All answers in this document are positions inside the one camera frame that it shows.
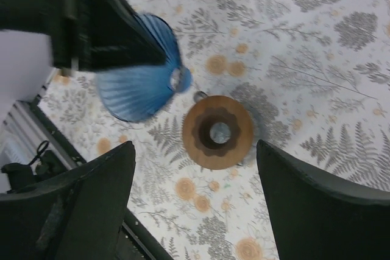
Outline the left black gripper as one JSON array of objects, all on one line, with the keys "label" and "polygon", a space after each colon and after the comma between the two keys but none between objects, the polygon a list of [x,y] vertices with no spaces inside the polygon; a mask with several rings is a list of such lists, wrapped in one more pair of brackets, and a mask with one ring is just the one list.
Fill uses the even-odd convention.
[{"label": "left black gripper", "polygon": [[1,30],[48,36],[65,73],[161,65],[166,52],[126,0],[1,0]]}]

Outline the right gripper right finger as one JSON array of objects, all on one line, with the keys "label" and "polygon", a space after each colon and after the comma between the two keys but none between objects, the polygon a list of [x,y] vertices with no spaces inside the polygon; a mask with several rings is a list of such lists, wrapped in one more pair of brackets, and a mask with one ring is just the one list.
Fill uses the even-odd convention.
[{"label": "right gripper right finger", "polygon": [[389,193],[259,140],[257,165],[280,259],[389,259]]}]

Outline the blue cone dripper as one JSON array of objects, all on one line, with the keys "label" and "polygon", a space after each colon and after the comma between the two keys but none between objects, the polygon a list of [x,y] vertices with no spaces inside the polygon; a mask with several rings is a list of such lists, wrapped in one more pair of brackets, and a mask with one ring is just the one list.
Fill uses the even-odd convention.
[{"label": "blue cone dripper", "polygon": [[95,75],[97,92],[104,107],[112,116],[125,122],[150,119],[176,94],[188,90],[192,81],[168,23],[151,13],[141,13],[136,19],[164,50],[164,62],[157,66],[111,69]]}]

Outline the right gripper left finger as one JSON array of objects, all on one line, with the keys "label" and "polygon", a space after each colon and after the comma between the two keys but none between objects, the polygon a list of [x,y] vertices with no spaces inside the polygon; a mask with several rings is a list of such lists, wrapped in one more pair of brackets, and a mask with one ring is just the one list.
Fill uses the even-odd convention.
[{"label": "right gripper left finger", "polygon": [[114,259],[134,171],[135,147],[127,141],[1,194],[1,259]]}]

